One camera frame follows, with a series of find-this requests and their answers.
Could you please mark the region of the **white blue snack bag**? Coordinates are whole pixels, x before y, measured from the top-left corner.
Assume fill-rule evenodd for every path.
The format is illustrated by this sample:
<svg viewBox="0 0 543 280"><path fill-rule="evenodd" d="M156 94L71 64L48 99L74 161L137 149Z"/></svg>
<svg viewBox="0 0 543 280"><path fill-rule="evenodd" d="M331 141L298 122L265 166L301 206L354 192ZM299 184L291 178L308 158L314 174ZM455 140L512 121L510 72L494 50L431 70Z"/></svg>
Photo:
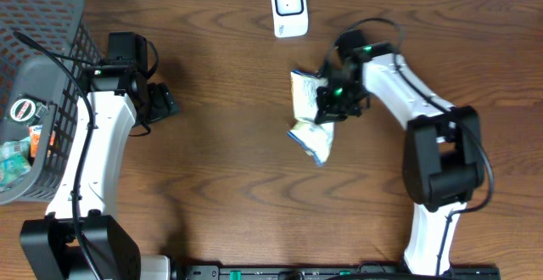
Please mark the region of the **white blue snack bag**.
<svg viewBox="0 0 543 280"><path fill-rule="evenodd" d="M315 118L317 88L325 87L327 80L300 70L292 70L291 93L296 123L288 135L315 161L317 166L325 165L331 153L334 124L317 124Z"/></svg>

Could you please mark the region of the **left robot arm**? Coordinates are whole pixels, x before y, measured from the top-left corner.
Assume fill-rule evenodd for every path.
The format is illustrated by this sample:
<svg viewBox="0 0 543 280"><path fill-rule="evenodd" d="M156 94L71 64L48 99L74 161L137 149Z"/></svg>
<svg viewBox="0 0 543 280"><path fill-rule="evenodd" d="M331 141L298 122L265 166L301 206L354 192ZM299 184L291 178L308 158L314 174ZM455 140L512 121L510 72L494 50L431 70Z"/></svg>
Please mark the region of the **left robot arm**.
<svg viewBox="0 0 543 280"><path fill-rule="evenodd" d="M60 186L20 243L38 279L180 279L167 255L142 255L116 220L120 168L131 130L178 112L165 83L130 64L84 69L77 125Z"/></svg>

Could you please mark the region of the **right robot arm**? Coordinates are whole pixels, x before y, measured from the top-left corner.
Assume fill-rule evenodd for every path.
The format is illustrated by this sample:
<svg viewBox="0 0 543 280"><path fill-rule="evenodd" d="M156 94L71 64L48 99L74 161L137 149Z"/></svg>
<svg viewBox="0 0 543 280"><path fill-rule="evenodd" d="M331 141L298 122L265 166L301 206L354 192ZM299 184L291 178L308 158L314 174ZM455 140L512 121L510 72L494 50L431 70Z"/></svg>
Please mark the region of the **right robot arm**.
<svg viewBox="0 0 543 280"><path fill-rule="evenodd" d="M402 177L414 203L411 236L403 254L417 275L444 276L460 215L476 188L490 179L479 116L456 107L416 76L389 42L336 46L342 66L326 63L326 84L316 90L317 124L361 115L361 100L378 98L405 131Z"/></svg>

